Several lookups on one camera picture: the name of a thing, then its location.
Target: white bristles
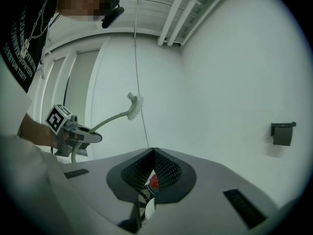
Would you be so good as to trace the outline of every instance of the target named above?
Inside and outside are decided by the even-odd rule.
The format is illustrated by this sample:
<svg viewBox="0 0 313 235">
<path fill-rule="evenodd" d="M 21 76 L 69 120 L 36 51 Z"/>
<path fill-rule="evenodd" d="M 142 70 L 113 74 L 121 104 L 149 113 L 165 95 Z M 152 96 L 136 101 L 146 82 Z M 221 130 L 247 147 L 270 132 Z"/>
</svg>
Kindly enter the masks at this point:
<svg viewBox="0 0 313 235">
<path fill-rule="evenodd" d="M 134 96 L 132 93 L 129 93 L 127 96 L 132 101 L 131 110 L 127 114 L 129 120 L 133 120 L 140 113 L 143 106 L 143 98 L 141 96 Z"/>
</svg>

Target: white ceiling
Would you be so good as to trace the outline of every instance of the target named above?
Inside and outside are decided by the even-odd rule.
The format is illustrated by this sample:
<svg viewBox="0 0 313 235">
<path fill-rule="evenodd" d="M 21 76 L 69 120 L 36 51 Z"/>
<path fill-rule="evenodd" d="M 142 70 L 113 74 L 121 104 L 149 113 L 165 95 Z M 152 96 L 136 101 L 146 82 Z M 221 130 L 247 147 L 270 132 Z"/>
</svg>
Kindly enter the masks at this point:
<svg viewBox="0 0 313 235">
<path fill-rule="evenodd" d="M 108 29 L 102 29 L 101 22 L 77 22 L 69 18 L 61 17 L 50 29 L 48 50 L 52 50 L 70 41 L 96 34 L 112 32 L 134 32 L 137 17 L 137 33 L 146 33 L 160 36 L 166 18 L 174 0 L 121 0 L 120 5 L 125 12 Z M 180 43 L 185 37 L 187 29 L 193 20 L 205 6 L 214 0 L 198 0 L 181 28 L 175 42 Z M 183 0 L 171 24 L 167 37 L 170 37 L 177 21 L 184 11 L 189 0 Z"/>
</svg>

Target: black t-shirt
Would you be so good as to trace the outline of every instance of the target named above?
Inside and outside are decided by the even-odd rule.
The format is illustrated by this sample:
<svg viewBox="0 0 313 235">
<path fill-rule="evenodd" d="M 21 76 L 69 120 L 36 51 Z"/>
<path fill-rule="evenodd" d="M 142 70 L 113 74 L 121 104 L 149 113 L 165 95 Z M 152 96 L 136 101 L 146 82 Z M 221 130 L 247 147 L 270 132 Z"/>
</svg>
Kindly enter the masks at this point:
<svg viewBox="0 0 313 235">
<path fill-rule="evenodd" d="M 3 30 L 0 37 L 0 52 L 15 79 L 27 92 L 45 44 L 47 30 L 44 29 L 54 16 L 57 0 L 8 0 L 6 2 L 2 0 L 1 3 L 1 10 L 4 12 L 1 16 Z M 43 11 L 43 18 L 39 16 L 40 10 Z M 26 39 L 39 35 L 41 36 L 29 41 L 28 50 L 23 52 Z"/>
</svg>

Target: person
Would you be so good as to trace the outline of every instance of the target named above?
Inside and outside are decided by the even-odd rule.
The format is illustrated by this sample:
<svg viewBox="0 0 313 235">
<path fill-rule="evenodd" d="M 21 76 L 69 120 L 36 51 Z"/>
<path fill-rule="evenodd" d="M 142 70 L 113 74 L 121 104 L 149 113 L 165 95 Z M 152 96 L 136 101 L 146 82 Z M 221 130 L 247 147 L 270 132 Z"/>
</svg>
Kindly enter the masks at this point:
<svg viewBox="0 0 313 235">
<path fill-rule="evenodd" d="M 96 21 L 102 20 L 118 3 L 119 0 L 14 0 L 6 4 L 0 53 L 24 91 L 28 91 L 43 57 L 49 22 L 56 13 L 76 20 Z M 55 134 L 27 114 L 19 136 L 37 145 L 58 148 Z"/>
</svg>

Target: ceiling pipe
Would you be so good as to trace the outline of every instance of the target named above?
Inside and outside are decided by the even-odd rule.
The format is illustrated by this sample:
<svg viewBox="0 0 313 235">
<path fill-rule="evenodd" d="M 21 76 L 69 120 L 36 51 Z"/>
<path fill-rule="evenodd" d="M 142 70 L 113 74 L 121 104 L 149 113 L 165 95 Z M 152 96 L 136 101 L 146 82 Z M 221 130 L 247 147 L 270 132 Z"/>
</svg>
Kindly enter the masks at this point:
<svg viewBox="0 0 313 235">
<path fill-rule="evenodd" d="M 160 35 L 160 37 L 158 38 L 157 44 L 159 46 L 162 46 L 164 43 L 164 40 L 166 38 L 166 35 L 168 33 L 168 30 L 170 29 L 170 26 L 173 22 L 174 16 L 176 15 L 177 10 L 179 9 L 179 6 L 181 4 L 182 0 L 174 0 L 173 5 L 171 7 L 171 10 L 167 16 L 165 25 L 163 27 L 162 33 Z"/>
<path fill-rule="evenodd" d="M 195 6 L 197 1 L 198 0 L 189 0 L 189 2 L 187 4 L 184 12 L 182 13 L 182 15 L 181 15 L 181 17 L 180 17 L 180 19 L 179 19 L 179 21 L 178 21 L 174 31 L 173 31 L 173 34 L 172 34 L 170 40 L 167 43 L 168 46 L 172 46 L 173 45 L 173 42 L 174 42 L 175 38 L 177 37 L 180 29 L 182 28 L 184 22 L 186 21 L 187 17 L 189 16 L 191 10 L 193 9 L 193 7 Z"/>
<path fill-rule="evenodd" d="M 206 16 L 213 10 L 213 8 L 219 3 L 220 0 L 214 0 L 214 2 L 209 5 L 206 9 L 204 8 L 204 13 L 199 18 L 197 22 L 191 26 L 191 29 L 189 30 L 187 36 L 185 37 L 184 41 L 181 43 L 181 45 L 184 45 L 188 39 L 191 37 L 191 35 L 195 32 L 195 30 L 199 27 L 199 25 L 202 23 L 202 21 L 206 18 Z"/>
</svg>

